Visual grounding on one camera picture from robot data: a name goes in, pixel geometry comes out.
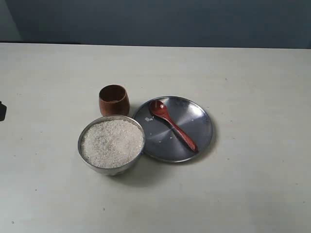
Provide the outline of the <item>dark red wooden spoon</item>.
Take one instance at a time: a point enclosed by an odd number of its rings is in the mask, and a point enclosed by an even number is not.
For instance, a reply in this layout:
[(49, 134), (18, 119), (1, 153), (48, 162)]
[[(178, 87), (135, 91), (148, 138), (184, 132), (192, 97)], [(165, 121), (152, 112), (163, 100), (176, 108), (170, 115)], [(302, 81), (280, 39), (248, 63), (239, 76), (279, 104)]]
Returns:
[(163, 102), (159, 100), (153, 100), (149, 104), (149, 108), (152, 114), (167, 121), (177, 131), (177, 133), (181, 136), (181, 138), (192, 151), (198, 151), (196, 143), (171, 119), (168, 109)]

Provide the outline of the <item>brown wooden cup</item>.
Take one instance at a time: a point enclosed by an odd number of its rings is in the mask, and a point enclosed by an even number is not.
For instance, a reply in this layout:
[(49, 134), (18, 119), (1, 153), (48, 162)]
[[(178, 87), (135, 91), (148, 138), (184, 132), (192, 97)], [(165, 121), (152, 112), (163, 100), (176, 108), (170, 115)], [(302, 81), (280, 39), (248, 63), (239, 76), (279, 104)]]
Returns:
[(125, 88), (116, 84), (103, 87), (99, 92), (99, 108), (102, 116), (127, 116), (130, 103)]

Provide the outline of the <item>steel bowl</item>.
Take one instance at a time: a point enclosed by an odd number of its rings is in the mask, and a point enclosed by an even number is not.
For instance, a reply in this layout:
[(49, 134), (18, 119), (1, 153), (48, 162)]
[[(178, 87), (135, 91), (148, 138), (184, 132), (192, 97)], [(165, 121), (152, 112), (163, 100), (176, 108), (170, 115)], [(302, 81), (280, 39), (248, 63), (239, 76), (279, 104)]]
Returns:
[[(96, 167), (93, 166), (92, 164), (88, 163), (87, 160), (84, 158), (83, 156), (83, 152), (82, 152), (82, 140), (83, 140), (83, 136), (85, 135), (86, 131), (93, 125), (100, 123), (100, 122), (104, 122), (104, 121), (111, 121), (111, 120), (125, 120), (128, 122), (133, 123), (134, 125), (136, 125), (141, 132), (143, 133), (143, 148), (141, 149), (140, 154), (131, 162), (129, 162), (126, 165), (123, 165), (121, 167), (116, 167), (116, 168), (101, 168), (101, 167)], [(108, 176), (115, 176), (118, 174), (121, 174), (123, 172), (125, 172), (126, 170), (128, 170), (129, 168), (131, 168), (136, 161), (141, 157), (142, 153), (143, 153), (143, 149), (144, 149), (144, 145), (145, 145), (145, 134), (144, 134), (144, 130), (141, 127), (141, 125), (136, 122), (134, 119), (127, 117), (127, 116), (122, 116), (122, 115), (110, 115), (110, 116), (104, 116), (101, 117), (99, 119), (94, 120), (93, 122), (89, 123), (81, 132), (79, 139), (78, 139), (78, 152), (82, 158), (82, 160), (86, 163), (87, 166), (89, 166), (91, 169), (95, 170), (96, 172), (102, 173), (104, 175), (108, 175)]]

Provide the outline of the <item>round steel plate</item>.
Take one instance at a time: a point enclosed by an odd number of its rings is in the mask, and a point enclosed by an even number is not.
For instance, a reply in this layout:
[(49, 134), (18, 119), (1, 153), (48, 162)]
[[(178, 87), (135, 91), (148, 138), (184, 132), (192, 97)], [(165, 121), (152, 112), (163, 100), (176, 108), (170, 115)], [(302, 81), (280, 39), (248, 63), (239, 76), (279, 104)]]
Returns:
[[(198, 151), (192, 151), (177, 131), (165, 120), (152, 114), (149, 104), (153, 100), (163, 102), (171, 119), (196, 143)], [(134, 113), (145, 133), (144, 153), (167, 163), (189, 161), (202, 154), (213, 136), (213, 126), (206, 111), (195, 102), (176, 96), (157, 97), (142, 104)]]

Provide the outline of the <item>black object at left edge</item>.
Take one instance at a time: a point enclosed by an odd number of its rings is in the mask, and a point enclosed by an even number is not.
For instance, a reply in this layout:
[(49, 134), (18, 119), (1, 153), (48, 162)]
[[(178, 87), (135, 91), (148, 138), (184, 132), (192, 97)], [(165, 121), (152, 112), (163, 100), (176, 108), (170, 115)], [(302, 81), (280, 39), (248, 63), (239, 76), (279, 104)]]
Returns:
[(5, 120), (7, 106), (0, 101), (0, 121)]

